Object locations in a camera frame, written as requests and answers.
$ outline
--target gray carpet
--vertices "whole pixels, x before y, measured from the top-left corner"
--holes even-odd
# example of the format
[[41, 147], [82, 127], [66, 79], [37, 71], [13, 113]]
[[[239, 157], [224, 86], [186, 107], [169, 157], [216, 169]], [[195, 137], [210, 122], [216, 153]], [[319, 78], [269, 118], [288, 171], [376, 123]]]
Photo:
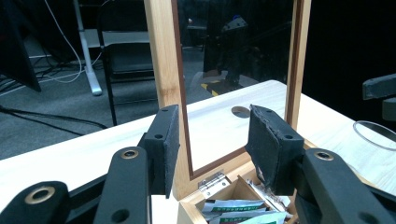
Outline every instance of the gray carpet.
[[[199, 83], [195, 85], [191, 83], [194, 76], [198, 72], [202, 72], [202, 58], [203, 53], [200, 51], [200, 48], [183, 50], [188, 104], [211, 97], [207, 91], [199, 88]], [[35, 67], [46, 65], [46, 61], [42, 60]], [[62, 77], [76, 71], [77, 68], [74, 71], [63, 71], [54, 77]], [[103, 90], [103, 94], [100, 96], [92, 95], [85, 73], [82, 73], [76, 80], [70, 83], [61, 83], [54, 80], [47, 81], [48, 79], [44, 79], [45, 81], [40, 83], [42, 92], [36, 92], [29, 88], [20, 88], [8, 93], [0, 92], [0, 105], [7, 108], [42, 114], [85, 119], [111, 127], [112, 120], [106, 95], [103, 69], [98, 68], [95, 70], [95, 73]], [[64, 78], [61, 81], [68, 81], [72, 78]], [[148, 94], [155, 94], [154, 83], [147, 83], [139, 87], [146, 89]], [[119, 124], [155, 114], [157, 110], [158, 104], [153, 101], [118, 105], [116, 107]], [[81, 134], [94, 133], [101, 130], [97, 126], [81, 122], [32, 116], [25, 117], [37, 119]], [[57, 130], [42, 123], [16, 118], [4, 113], [0, 113], [0, 130], [0, 160], [78, 137], [78, 135], [73, 133]]]

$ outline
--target black equipment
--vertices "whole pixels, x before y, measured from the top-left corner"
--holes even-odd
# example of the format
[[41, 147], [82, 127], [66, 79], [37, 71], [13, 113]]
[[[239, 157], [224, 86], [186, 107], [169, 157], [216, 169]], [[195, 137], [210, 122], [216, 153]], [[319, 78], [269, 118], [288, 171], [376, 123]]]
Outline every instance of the black equipment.
[[19, 30], [21, 23], [25, 22], [22, 19], [13, 1], [0, 2], [0, 75], [41, 91]]
[[[116, 152], [107, 175], [70, 193], [56, 181], [25, 189], [0, 223], [150, 223], [150, 195], [171, 190], [177, 118], [177, 106], [162, 109], [138, 147]], [[297, 189], [300, 223], [395, 223], [394, 196], [363, 185], [337, 154], [304, 150], [304, 139], [273, 110], [251, 106], [246, 150], [275, 195]]]
[[396, 121], [396, 74], [375, 77], [363, 82], [363, 100], [385, 98], [382, 119]]
[[297, 189], [301, 223], [395, 223], [394, 196], [363, 185], [336, 153], [304, 150], [304, 139], [270, 109], [251, 107], [246, 150], [275, 195]]
[[117, 151], [106, 175], [70, 192], [59, 181], [19, 193], [0, 223], [151, 223], [151, 195], [169, 198], [179, 148], [178, 106], [161, 109], [137, 147]]
[[292, 1], [208, 1], [204, 72], [227, 71], [226, 83], [239, 76], [259, 82], [286, 81]]

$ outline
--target chair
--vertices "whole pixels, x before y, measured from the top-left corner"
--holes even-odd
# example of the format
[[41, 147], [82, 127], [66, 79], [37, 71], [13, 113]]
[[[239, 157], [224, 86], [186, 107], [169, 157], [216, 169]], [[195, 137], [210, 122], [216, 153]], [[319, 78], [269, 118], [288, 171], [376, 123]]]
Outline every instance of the chair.
[[155, 96], [148, 99], [120, 101], [113, 92], [113, 85], [116, 84], [154, 80], [149, 42], [147, 40], [136, 42], [128, 37], [148, 30], [143, 0], [105, 2], [99, 8], [96, 28], [102, 51], [111, 116], [116, 126], [115, 105], [157, 99]]

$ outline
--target white table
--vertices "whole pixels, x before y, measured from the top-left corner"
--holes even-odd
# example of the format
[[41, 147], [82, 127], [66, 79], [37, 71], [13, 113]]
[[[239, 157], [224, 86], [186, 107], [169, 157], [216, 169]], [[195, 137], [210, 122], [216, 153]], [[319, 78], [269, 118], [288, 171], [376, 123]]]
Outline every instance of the white table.
[[[285, 85], [276, 81], [267, 81], [188, 105], [191, 132], [197, 128], [196, 125], [202, 123], [202, 119], [218, 116], [215, 110], [228, 111], [224, 105], [262, 105], [281, 114], [285, 94]], [[208, 108], [211, 108], [213, 113], [208, 113]], [[136, 146], [142, 133], [148, 130], [153, 118], [151, 116], [139, 119], [0, 161], [0, 210], [16, 194], [35, 183], [58, 180], [66, 183], [69, 190], [72, 190], [105, 174], [114, 152], [123, 147]], [[216, 119], [226, 125], [225, 117], [209, 119]], [[337, 152], [363, 177], [396, 195], [394, 181], [396, 173], [393, 172], [396, 168], [396, 153], [377, 149], [362, 140], [353, 131], [353, 122], [329, 107], [306, 96], [302, 97], [298, 124], [300, 135], [318, 147]], [[225, 134], [247, 128], [245, 121], [235, 125], [237, 126], [228, 126], [228, 132]], [[191, 137], [191, 147], [199, 147], [200, 144], [194, 139], [202, 137], [200, 132], [194, 133]], [[230, 146], [235, 142], [233, 148], [241, 144], [239, 139], [229, 137], [224, 139], [228, 139]], [[205, 159], [199, 155], [193, 158]], [[153, 223], [176, 223], [176, 220], [177, 201], [173, 197], [165, 200], [164, 196], [153, 196]]]

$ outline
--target white cable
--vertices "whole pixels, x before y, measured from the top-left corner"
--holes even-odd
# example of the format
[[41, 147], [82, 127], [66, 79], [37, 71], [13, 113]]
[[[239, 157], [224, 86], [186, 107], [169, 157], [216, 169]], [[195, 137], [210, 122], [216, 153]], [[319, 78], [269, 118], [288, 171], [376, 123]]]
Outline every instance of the white cable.
[[101, 7], [102, 6], [104, 6], [107, 2], [109, 2], [109, 1], [111, 1], [111, 0], [106, 0], [102, 5], [101, 5]]
[[[9, 85], [12, 85], [12, 84], [15, 83], [15, 82], [16, 82], [15, 80], [10, 80], [8, 83], [5, 83], [4, 85], [9, 86]], [[21, 89], [22, 87], [23, 87], [23, 86], [20, 86], [20, 87], [15, 88], [15, 89], [13, 89], [13, 90], [11, 90], [11, 91], [7, 91], [7, 92], [5, 92], [5, 93], [3, 93], [3, 94], [0, 94], [0, 96], [6, 95], [6, 94], [8, 94], [9, 92], [12, 92], [12, 91], [19, 90], [19, 89]]]
[[0, 96], [4, 96], [4, 95], [6, 95], [6, 94], [9, 94], [9, 93], [11, 93], [11, 92], [14, 92], [14, 91], [20, 90], [20, 89], [22, 89], [22, 88], [24, 88], [24, 87], [25, 87], [25, 86], [19, 86], [19, 87], [17, 87], [17, 88], [15, 88], [15, 89], [13, 89], [13, 90], [6, 91], [6, 92], [4, 92], [4, 93], [0, 94]]
[[17, 82], [17, 81], [15, 81], [15, 80], [10, 80], [8, 83], [2, 84], [2, 86], [9, 86], [9, 85], [11, 85], [11, 84], [14, 83], [14, 82]]
[[52, 10], [50, 9], [49, 3], [47, 2], [47, 0], [44, 0], [44, 2], [45, 2], [46, 5], [47, 5], [47, 8], [48, 8], [48, 10], [49, 10], [50, 15], [52, 16], [53, 20], [55, 21], [55, 24], [56, 24], [56, 26], [58, 27], [59, 32], [61, 32], [61, 35], [64, 37], [64, 40], [65, 40], [66, 43], [69, 45], [70, 49], [73, 50], [74, 54], [76, 55], [76, 57], [77, 57], [77, 59], [78, 59], [78, 63], [79, 63], [79, 72], [76, 73], [76, 74], [74, 74], [74, 75], [77, 75], [75, 78], [73, 78], [73, 79], [70, 80], [70, 81], [59, 81], [59, 80], [58, 80], [58, 81], [59, 81], [59, 82], [62, 82], [62, 83], [70, 83], [70, 82], [73, 82], [73, 81], [75, 81], [75, 80], [79, 77], [79, 75], [81, 75], [81, 73], [82, 73], [82, 63], [81, 63], [81, 59], [78, 57], [78, 54], [76, 53], [76, 51], [75, 51], [75, 49], [73, 48], [73, 46], [70, 44], [70, 42], [69, 42], [69, 40], [67, 39], [66, 35], [64, 35], [64, 32], [63, 32], [62, 29], [61, 29], [61, 26], [59, 25], [58, 21], [57, 21], [56, 18], [55, 18], [55, 15], [53, 15]]
[[[101, 55], [102, 55], [102, 52], [99, 53], [98, 57], [95, 59], [95, 61], [93, 61], [92, 65], [94, 65], [94, 64], [99, 60], [99, 58], [100, 58]], [[62, 76], [62, 77], [43, 76], [43, 77], [47, 77], [47, 78], [49, 78], [49, 79], [48, 79], [48, 80], [40, 81], [40, 83], [41, 83], [41, 82], [47, 82], [47, 81], [57, 81], [57, 82], [61, 82], [61, 83], [70, 83], [70, 82], [72, 82], [72, 81], [74, 81], [74, 80], [76, 80], [76, 79], [73, 78], [73, 79], [70, 80], [70, 81], [61, 81], [61, 80], [59, 80], [59, 79], [62, 79], [62, 78], [65, 78], [65, 77], [75, 76], [75, 75], [77, 75], [77, 74], [79, 75], [79, 73], [74, 73], [74, 74], [70, 74], [70, 75], [65, 75], [65, 76]]]

